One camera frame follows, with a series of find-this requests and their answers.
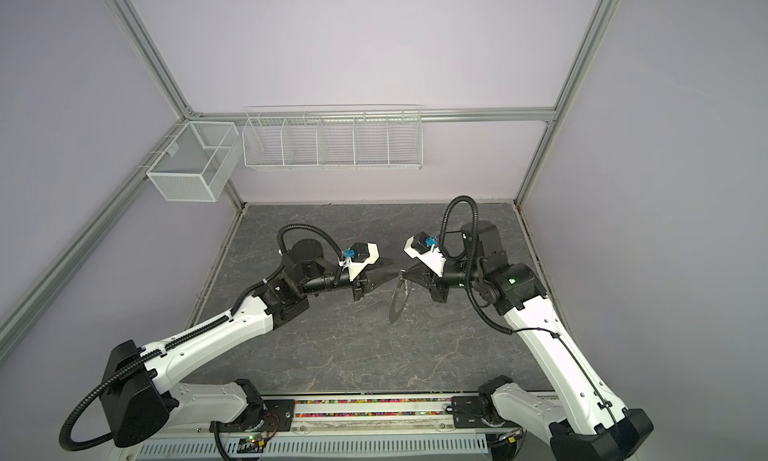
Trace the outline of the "metal ring disc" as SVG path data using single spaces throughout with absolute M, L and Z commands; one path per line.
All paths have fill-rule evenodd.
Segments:
M 405 279 L 400 279 L 393 291 L 390 302 L 388 319 L 391 324 L 395 324 L 402 316 L 410 296 L 410 283 Z

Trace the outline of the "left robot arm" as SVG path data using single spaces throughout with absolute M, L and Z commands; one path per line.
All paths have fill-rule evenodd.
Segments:
M 308 309 L 312 295 L 348 289 L 359 300 L 396 275 L 374 243 L 343 249 L 306 223 L 281 227 L 276 239 L 280 265 L 245 288 L 229 309 L 144 346 L 132 340 L 115 346 L 100 383 L 63 422 L 60 447 L 76 452 L 148 439 L 183 411 L 184 402 L 171 391 L 200 366 L 287 324 Z

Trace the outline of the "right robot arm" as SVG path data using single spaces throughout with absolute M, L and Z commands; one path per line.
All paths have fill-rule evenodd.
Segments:
M 519 336 L 557 395 L 550 402 L 499 376 L 478 393 L 499 421 L 519 425 L 546 443 L 557 460 L 627 460 L 654 430 L 647 413 L 630 408 L 603 381 L 564 327 L 549 294 L 526 264 L 510 262 L 498 228 L 460 195 L 446 207 L 440 230 L 419 232 L 404 252 L 416 265 L 403 276 L 436 302 L 462 289 L 481 320 Z

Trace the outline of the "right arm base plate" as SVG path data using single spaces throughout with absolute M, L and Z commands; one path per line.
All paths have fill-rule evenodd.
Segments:
M 445 407 L 455 428 L 520 428 L 518 423 L 503 419 L 486 397 L 474 395 L 453 396 Z

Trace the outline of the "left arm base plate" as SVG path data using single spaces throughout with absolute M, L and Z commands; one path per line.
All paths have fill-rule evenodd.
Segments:
M 260 404 L 250 403 L 233 421 L 220 422 L 219 433 L 287 432 L 294 419 L 296 400 L 268 399 Z

